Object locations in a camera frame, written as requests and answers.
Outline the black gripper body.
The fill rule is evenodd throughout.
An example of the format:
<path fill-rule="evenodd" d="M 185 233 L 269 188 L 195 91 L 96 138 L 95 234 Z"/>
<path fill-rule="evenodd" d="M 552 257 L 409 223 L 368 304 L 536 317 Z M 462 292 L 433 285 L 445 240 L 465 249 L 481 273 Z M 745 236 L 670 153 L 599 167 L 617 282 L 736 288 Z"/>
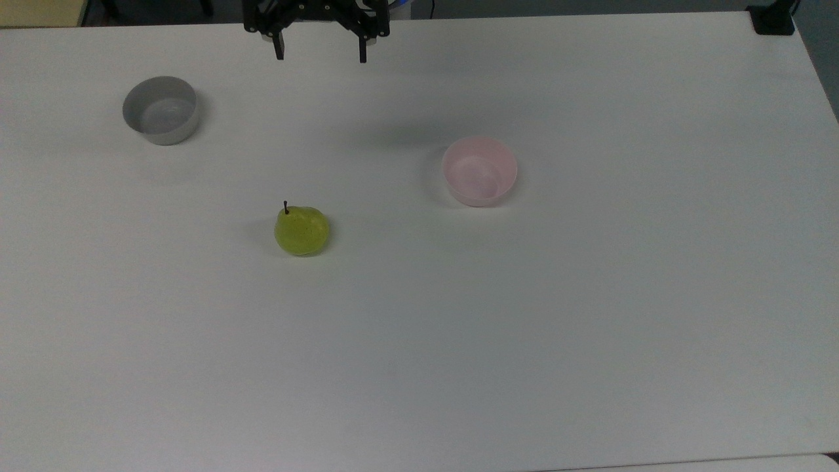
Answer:
<path fill-rule="evenodd" d="M 375 19 L 379 12 L 390 9 L 390 1 L 243 1 L 243 22 L 337 22 L 339 18 L 363 22 L 366 18 Z"/>

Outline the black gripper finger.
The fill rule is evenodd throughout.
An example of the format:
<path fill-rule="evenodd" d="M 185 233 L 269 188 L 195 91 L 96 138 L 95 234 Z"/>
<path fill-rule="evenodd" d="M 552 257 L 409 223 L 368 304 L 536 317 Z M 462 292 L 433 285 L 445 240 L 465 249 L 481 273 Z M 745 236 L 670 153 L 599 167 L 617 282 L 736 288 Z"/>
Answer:
<path fill-rule="evenodd" d="M 390 35 L 389 19 L 342 19 L 340 24 L 359 39 L 359 62 L 368 62 L 368 47 Z"/>
<path fill-rule="evenodd" d="M 290 25 L 290 19 L 278 19 L 276 21 L 261 21 L 258 19 L 245 19 L 244 29 L 250 33 L 260 33 L 273 44 L 277 60 L 284 60 L 285 43 L 283 31 Z"/>

